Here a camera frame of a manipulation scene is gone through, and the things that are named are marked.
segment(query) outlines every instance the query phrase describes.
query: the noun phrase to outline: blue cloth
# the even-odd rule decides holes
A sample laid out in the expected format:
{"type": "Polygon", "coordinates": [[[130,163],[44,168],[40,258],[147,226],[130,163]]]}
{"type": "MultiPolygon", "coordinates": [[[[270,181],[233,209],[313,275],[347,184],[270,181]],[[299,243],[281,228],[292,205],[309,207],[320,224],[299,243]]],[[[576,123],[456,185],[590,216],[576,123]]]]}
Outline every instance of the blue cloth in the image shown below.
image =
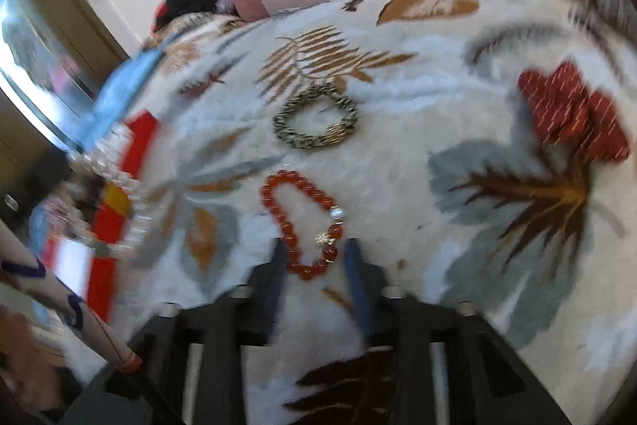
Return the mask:
{"type": "Polygon", "coordinates": [[[139,89],[163,58],[171,40],[173,39],[166,39],[159,47],[138,53],[111,73],[93,105],[93,110],[80,122],[78,143],[85,152],[90,151],[98,139],[104,137],[126,113],[139,89]]]}

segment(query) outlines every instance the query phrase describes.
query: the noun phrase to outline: gold charm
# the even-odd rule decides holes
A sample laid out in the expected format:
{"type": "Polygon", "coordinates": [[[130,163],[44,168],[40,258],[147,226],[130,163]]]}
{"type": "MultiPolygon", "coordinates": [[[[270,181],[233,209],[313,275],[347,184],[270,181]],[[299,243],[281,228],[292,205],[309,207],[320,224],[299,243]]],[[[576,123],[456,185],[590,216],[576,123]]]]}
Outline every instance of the gold charm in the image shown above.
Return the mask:
{"type": "Polygon", "coordinates": [[[330,145],[337,145],[347,137],[347,128],[342,123],[335,123],[327,127],[325,140],[330,145]]]}
{"type": "Polygon", "coordinates": [[[331,238],[327,232],[319,232],[315,238],[316,243],[323,247],[325,245],[334,245],[336,240],[331,238]]]}

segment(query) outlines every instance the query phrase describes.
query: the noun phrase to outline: fleece blanket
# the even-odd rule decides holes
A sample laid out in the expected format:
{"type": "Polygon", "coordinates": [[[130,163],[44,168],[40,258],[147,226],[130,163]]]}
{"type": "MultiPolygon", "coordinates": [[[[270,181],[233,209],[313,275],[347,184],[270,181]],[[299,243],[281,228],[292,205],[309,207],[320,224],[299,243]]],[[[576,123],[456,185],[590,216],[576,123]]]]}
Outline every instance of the fleece blanket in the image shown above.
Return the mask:
{"type": "MultiPolygon", "coordinates": [[[[632,146],[635,52],[569,0],[330,0],[252,25],[217,16],[183,36],[128,116],[149,111],[161,125],[141,175],[154,227],[120,262],[114,330],[131,336],[164,301],[214,301],[266,262],[279,229],[259,189],[297,170],[345,209],[344,236],[393,284],[428,303],[471,301],[572,422],[593,423],[635,357],[637,181],[632,156],[584,172],[562,143],[538,146],[518,78],[565,62],[569,80],[612,100],[632,146]],[[321,82],[356,102],[356,131],[331,148],[289,148],[272,117],[321,82]]],[[[322,133],[340,117],[326,102],[292,125],[322,133]]],[[[277,189],[311,263],[329,218],[277,189]]],[[[297,385],[321,366],[344,360],[332,367],[353,371],[339,376],[367,376],[351,361],[364,352],[349,303],[338,259],[311,282],[287,275],[273,344],[247,356],[250,423],[321,412],[297,402],[321,391],[297,385]]],[[[99,364],[71,338],[68,349],[90,378],[99,364]]],[[[353,394],[323,394],[321,408],[349,421],[370,405],[353,394]]]]}

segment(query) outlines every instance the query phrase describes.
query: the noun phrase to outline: orange beaded bracelet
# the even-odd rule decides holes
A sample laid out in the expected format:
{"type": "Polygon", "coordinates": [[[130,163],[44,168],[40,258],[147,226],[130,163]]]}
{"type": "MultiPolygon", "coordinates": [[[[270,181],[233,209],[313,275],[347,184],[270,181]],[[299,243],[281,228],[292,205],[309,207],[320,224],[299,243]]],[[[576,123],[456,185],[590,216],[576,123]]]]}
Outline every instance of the orange beaded bracelet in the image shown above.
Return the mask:
{"type": "Polygon", "coordinates": [[[272,216],[278,221],[279,227],[283,232],[283,243],[289,250],[289,260],[287,263],[288,272],[298,274],[304,281],[310,281],[314,276],[324,274],[327,266],[333,263],[338,256],[338,250],[334,243],[343,236],[343,222],[345,221],[345,212],[339,208],[334,199],[328,197],[307,178],[303,177],[296,171],[279,170],[275,175],[270,175],[266,179],[265,185],[260,189],[261,201],[263,205],[270,210],[272,216]],[[330,217],[334,221],[329,226],[327,232],[322,232],[317,236],[317,243],[323,247],[323,259],[315,261],[312,265],[302,265],[299,263],[301,251],[298,249],[298,239],[294,234],[294,228],[288,221],[287,215],[280,206],[276,204],[276,200],[272,196],[272,190],[279,184],[293,184],[298,189],[305,192],[314,202],[317,202],[324,210],[329,212],[330,217]]]}

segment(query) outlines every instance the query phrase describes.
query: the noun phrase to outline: red flower print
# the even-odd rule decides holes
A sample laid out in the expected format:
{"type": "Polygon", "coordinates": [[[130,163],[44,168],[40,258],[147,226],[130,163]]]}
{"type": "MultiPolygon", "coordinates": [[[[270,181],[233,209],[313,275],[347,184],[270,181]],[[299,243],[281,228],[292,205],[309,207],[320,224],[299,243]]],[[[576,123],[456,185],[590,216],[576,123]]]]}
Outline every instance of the red flower print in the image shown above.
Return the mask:
{"type": "Polygon", "coordinates": [[[533,113],[535,133],[543,143],[571,143],[590,161],[622,162],[631,154],[612,98],[599,90],[589,95],[570,61],[544,76],[525,71],[518,89],[533,113]]]}

